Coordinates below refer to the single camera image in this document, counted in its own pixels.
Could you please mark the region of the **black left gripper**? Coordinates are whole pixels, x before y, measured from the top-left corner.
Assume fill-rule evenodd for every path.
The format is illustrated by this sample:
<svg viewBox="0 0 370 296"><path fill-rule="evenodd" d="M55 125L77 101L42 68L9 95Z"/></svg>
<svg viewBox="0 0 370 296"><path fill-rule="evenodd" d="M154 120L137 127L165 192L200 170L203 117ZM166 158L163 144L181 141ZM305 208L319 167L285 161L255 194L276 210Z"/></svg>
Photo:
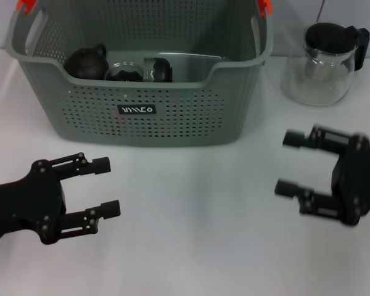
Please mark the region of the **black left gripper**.
<svg viewBox="0 0 370 296"><path fill-rule="evenodd" d="M0 237L31 230L39 235L43 244L49 245L61 239L97 234L101 218L106 220L121 215L119 200L65 214L60 181L110 172L108 157L89 162L83 152L50 161L35 161L25 177L0 185Z"/></svg>

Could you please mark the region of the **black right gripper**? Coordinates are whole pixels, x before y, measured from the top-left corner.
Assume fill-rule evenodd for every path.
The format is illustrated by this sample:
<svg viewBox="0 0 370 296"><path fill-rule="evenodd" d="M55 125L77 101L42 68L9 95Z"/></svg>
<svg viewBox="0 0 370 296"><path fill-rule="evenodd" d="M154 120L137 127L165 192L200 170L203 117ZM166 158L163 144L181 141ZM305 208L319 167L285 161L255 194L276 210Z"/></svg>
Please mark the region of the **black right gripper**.
<svg viewBox="0 0 370 296"><path fill-rule="evenodd" d="M307 136L288 129L283 146L309 148L338 154L332 173L332 193L323 194L297 183L278 179L274 193L281 197L297 198L302 215L340 220L356 226L370 211L370 140L366 136L351 136L335 129L314 125Z"/></svg>

